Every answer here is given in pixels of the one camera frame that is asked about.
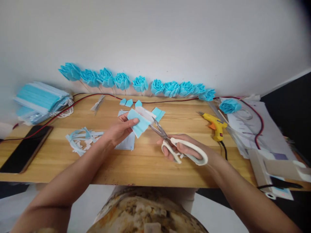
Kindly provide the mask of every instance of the desk surface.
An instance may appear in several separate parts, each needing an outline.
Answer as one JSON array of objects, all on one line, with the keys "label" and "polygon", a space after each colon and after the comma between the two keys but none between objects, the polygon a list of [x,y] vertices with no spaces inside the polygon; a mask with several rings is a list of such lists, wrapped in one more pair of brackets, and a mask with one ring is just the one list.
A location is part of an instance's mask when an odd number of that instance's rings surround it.
[{"label": "desk surface", "polygon": [[[78,95],[75,101],[85,95]],[[162,97],[119,96],[133,101],[142,102],[163,101]],[[97,102],[99,96],[91,96],[82,100],[74,107],[74,113],[66,118],[56,119],[51,123],[53,131],[44,145],[22,174],[0,173],[0,181],[47,183],[57,174],[79,158],[72,152],[69,142],[65,138],[74,130],[87,127],[89,130],[105,131],[116,120],[120,109],[129,110],[119,105],[120,100],[106,96],[96,116],[90,108]],[[167,134],[186,133],[194,139],[210,146],[224,156],[220,145],[212,139],[213,132],[207,127],[209,124],[197,111],[215,115],[207,102],[191,100],[185,102],[169,102],[143,104],[143,107],[152,111],[155,107],[166,111],[160,124]],[[7,139],[24,137],[30,127],[19,126],[13,130]],[[166,186],[166,187],[196,187],[217,188],[216,183],[203,166],[197,166],[188,158],[182,159],[182,164],[169,162],[163,156],[161,147],[156,144],[159,136],[151,129],[135,139],[135,149],[114,150],[105,161],[92,183],[139,186]],[[7,141],[0,144],[0,166],[14,151],[17,141]],[[228,160],[232,166],[251,184],[257,185],[249,160],[244,159],[236,147],[235,142],[224,130],[224,144],[228,151]]]}]

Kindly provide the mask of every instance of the white paper sheet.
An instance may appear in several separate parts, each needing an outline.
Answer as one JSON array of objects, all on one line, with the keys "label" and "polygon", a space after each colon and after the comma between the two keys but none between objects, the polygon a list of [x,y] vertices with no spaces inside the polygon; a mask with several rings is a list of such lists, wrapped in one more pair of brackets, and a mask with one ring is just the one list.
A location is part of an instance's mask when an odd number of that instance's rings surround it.
[{"label": "white paper sheet", "polygon": [[[287,145],[281,131],[270,117],[266,109],[265,103],[258,101],[245,101],[245,102],[251,105],[261,115],[264,121],[264,130],[261,136],[259,136],[258,140],[260,148],[262,150],[269,151],[272,153],[284,154],[289,160],[297,160],[295,155],[291,151],[290,147]],[[254,142],[256,134],[254,135],[252,131],[255,133],[259,132],[261,126],[260,119],[256,115],[256,113],[254,113],[252,109],[249,108],[247,105],[245,105],[243,102],[241,102],[241,105],[243,108],[245,108],[252,114],[253,118],[250,120],[245,119],[241,120],[241,118],[236,117],[239,116],[236,113],[227,114],[229,124],[234,130],[242,133],[246,137],[249,137],[250,140],[235,133],[236,136],[240,138],[240,140],[242,141],[242,143],[246,148],[256,149],[257,147]],[[245,151],[240,151],[240,153],[244,158],[248,158]]]}]

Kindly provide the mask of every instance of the black phone screen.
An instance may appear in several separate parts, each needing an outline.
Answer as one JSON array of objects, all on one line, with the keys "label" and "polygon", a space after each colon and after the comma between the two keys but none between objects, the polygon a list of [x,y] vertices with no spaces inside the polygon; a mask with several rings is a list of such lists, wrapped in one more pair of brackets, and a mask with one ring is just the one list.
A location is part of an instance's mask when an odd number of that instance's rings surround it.
[{"label": "black phone screen", "polygon": [[[42,126],[31,128],[26,137],[37,132]],[[51,132],[51,126],[46,126],[37,134],[28,139],[23,139],[15,151],[10,155],[7,161],[0,168],[1,173],[21,173],[30,159],[35,156],[35,151],[42,145],[42,140]]]}]

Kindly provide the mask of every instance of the forearm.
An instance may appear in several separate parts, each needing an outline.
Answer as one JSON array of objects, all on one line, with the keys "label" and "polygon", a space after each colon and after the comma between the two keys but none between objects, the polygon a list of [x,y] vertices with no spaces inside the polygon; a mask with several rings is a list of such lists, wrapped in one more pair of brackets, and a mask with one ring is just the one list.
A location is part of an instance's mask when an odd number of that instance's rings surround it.
[{"label": "forearm", "polygon": [[225,159],[218,157],[207,167],[249,231],[301,232],[287,215],[246,181]]},{"label": "forearm", "polygon": [[109,141],[100,138],[82,157],[48,183],[28,208],[70,207],[87,189],[113,148]]}]

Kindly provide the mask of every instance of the stack of surgical masks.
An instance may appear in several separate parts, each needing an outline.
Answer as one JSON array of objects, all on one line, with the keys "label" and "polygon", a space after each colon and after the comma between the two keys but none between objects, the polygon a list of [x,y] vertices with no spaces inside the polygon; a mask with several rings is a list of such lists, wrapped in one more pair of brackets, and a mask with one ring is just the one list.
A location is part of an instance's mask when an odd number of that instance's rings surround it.
[{"label": "stack of surgical masks", "polygon": [[41,82],[26,84],[14,100],[22,105],[16,114],[26,125],[41,123],[73,103],[69,93]]}]

